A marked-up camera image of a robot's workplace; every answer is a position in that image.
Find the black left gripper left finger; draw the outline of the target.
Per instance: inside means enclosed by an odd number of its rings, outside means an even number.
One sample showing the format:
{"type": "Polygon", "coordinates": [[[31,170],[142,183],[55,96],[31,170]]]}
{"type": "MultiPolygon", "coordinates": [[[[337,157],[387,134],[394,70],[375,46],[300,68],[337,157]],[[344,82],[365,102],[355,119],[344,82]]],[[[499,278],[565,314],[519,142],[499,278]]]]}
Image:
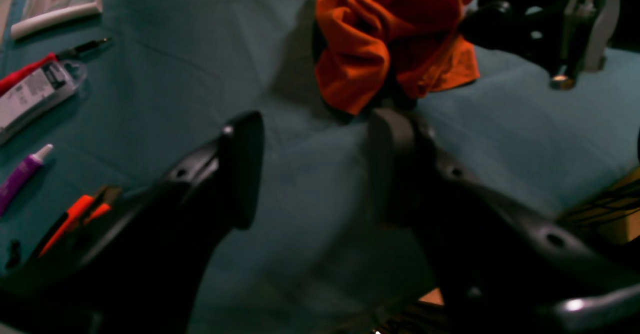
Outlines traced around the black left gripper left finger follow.
{"type": "Polygon", "coordinates": [[[215,248],[256,214],[258,111],[1,280],[2,333],[185,333],[215,248]]]}

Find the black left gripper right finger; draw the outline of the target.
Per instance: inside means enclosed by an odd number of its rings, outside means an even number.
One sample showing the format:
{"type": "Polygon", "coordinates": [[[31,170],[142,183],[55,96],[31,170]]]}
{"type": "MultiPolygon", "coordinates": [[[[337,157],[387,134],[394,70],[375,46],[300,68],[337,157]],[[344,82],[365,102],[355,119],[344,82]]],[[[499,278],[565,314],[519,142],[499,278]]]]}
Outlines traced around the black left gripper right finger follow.
{"type": "Polygon", "coordinates": [[[411,113],[371,113],[369,172],[375,212],[414,233],[452,333],[638,333],[638,242],[598,246],[487,188],[411,113]]]}

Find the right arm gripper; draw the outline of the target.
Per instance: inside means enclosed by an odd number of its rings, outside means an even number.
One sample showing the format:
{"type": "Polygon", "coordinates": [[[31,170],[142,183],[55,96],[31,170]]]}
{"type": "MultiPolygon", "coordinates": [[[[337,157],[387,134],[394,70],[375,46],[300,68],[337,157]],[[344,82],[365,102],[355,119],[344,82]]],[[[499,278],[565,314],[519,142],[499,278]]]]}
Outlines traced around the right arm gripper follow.
{"type": "Polygon", "coordinates": [[[621,0],[477,0],[460,32],[466,41],[519,56],[570,90],[581,72],[604,68],[621,0]]]}

